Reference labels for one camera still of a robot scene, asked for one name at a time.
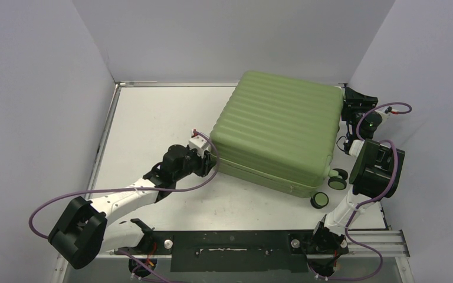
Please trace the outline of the green suitcase with blue lining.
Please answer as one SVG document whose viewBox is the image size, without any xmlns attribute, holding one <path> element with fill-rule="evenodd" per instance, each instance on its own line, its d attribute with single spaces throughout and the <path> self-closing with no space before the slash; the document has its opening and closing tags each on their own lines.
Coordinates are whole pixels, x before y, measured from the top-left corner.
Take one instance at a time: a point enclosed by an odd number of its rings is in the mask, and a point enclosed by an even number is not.
<svg viewBox="0 0 453 283">
<path fill-rule="evenodd" d="M 219 171 L 312 197 L 330 176 L 343 94 L 332 85 L 245 72 L 210 133 Z"/>
</svg>

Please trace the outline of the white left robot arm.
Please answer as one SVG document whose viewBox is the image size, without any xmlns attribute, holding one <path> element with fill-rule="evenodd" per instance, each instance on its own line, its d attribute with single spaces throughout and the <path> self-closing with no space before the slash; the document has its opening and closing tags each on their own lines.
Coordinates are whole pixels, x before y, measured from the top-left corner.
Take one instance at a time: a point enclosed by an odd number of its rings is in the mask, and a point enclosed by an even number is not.
<svg viewBox="0 0 453 283">
<path fill-rule="evenodd" d="M 49 233 L 47 240 L 74 268 L 81 269 L 101 252 L 132 247 L 148 252 L 153 245 L 151 230 L 140 220 L 119 219 L 176 191 L 178 181 L 189 175 L 212 179 L 217 174 L 214 145 L 172 145 L 161 162 L 133 184 L 113 193 L 72 199 Z"/>
</svg>

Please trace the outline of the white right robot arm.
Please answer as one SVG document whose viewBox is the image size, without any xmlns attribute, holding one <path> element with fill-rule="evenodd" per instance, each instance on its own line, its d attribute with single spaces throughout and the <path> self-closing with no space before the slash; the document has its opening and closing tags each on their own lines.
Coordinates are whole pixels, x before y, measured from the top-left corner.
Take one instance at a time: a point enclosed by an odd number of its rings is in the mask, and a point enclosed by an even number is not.
<svg viewBox="0 0 453 283">
<path fill-rule="evenodd" d="M 342 236 L 369 206 L 390 198 L 398 187 L 405 152 L 373 139 L 375 131 L 391 115 L 402 114 L 397 103 L 380 105 L 378 98 L 344 88 L 341 120 L 346 123 L 342 151 L 355 157 L 351 173 L 336 170 L 329 186 L 349 183 L 352 188 L 338 206 L 323 219 L 323 226 Z"/>
</svg>

